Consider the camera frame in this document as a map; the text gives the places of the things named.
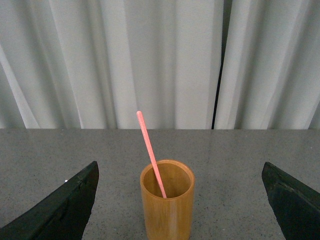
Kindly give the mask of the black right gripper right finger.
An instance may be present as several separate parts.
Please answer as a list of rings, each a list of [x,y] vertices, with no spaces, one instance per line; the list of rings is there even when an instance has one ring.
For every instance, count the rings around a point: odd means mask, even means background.
[[[320,193],[270,162],[261,173],[280,229],[287,240],[320,238]]]

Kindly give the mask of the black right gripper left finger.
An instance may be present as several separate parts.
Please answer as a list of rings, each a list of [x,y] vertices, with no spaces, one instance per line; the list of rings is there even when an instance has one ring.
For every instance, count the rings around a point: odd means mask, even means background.
[[[2,240],[80,240],[92,214],[99,167],[91,162],[30,210],[0,229]]]

